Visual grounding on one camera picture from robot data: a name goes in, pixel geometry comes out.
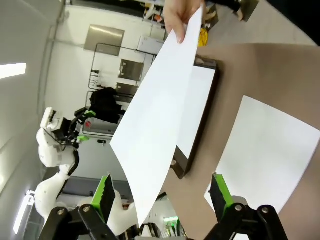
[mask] table surface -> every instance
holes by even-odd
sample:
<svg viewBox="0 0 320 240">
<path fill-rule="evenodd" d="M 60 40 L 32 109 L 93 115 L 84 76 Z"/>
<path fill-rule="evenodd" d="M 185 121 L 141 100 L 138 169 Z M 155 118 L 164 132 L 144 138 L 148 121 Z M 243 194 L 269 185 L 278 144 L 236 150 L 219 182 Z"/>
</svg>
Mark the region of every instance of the table surface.
<svg viewBox="0 0 320 240">
<path fill-rule="evenodd" d="M 204 198 L 232 131 L 243 95 L 320 130 L 320 48 L 239 44 L 199 48 L 218 60 L 220 84 L 190 173 L 179 180 L 171 169 L 164 183 L 189 238 L 202 240 L 217 223 Z M 320 148 L 279 213 L 290 240 L 320 239 Z"/>
</svg>

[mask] screw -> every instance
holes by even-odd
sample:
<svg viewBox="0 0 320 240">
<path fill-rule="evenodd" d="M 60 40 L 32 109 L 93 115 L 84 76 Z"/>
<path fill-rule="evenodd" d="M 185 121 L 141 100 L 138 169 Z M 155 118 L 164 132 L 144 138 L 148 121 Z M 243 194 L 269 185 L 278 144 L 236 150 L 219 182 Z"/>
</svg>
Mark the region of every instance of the screw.
<svg viewBox="0 0 320 240">
<path fill-rule="evenodd" d="M 89 212 L 89 210 L 90 210 L 90 207 L 88 207 L 88 206 L 86 206 L 86 207 L 83 209 L 83 211 L 84 211 L 85 213 Z"/>
<path fill-rule="evenodd" d="M 64 212 L 65 212 L 65 210 L 61 209 L 58 211 L 58 215 L 62 215 L 62 214 L 64 214 Z"/>
<path fill-rule="evenodd" d="M 264 214 L 267 214 L 267 213 L 269 212 L 269 209 L 266 208 L 266 207 L 264 207 L 264 208 L 262 208 L 262 212 L 263 212 Z"/>
<path fill-rule="evenodd" d="M 240 212 L 242 210 L 242 206 L 241 205 L 236 205 L 235 206 L 235 210 L 237 210 L 238 212 Z"/>
</svg>

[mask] gray floor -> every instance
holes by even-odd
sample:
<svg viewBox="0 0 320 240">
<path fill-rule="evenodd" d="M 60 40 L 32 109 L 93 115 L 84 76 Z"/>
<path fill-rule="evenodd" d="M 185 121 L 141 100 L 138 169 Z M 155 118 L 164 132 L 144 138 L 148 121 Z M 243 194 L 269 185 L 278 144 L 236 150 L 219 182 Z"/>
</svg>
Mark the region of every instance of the gray floor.
<svg viewBox="0 0 320 240">
<path fill-rule="evenodd" d="M 226 7 L 218 6 L 217 13 L 219 22 L 209 32 L 208 46 L 238 43 L 315 45 L 265 0 L 260 0 L 248 22 L 239 22 Z"/>
</svg>

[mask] wall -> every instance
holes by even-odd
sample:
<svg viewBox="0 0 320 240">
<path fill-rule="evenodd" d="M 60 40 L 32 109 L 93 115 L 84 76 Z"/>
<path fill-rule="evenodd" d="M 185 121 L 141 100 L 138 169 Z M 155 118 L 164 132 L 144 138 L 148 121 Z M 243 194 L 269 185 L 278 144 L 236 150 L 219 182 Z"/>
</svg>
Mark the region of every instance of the wall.
<svg viewBox="0 0 320 240">
<path fill-rule="evenodd" d="M 106 10 L 80 6 L 66 6 L 68 19 L 59 25 L 50 62 L 45 104 L 72 119 L 74 112 L 86 104 L 88 82 L 94 53 L 83 50 L 91 24 L 124 30 L 123 47 L 136 49 L 140 36 L 163 39 L 165 31 L 140 18 Z M 121 50 L 119 57 L 98 54 L 95 69 L 110 87 L 116 82 L 135 85 L 136 82 L 118 79 L 121 59 L 143 62 L 144 54 Z M 75 176 L 100 178 L 111 172 L 113 179 L 125 180 L 124 172 L 109 143 L 96 143 L 97 139 L 80 146 L 80 164 Z"/>
<path fill-rule="evenodd" d="M 59 0 L 0 1 L 0 65 L 27 63 L 24 75 L 0 79 L 0 240 L 22 239 L 28 213 L 18 235 L 13 225 L 26 191 L 41 181 L 40 86 L 47 38 L 61 7 Z"/>
</svg>

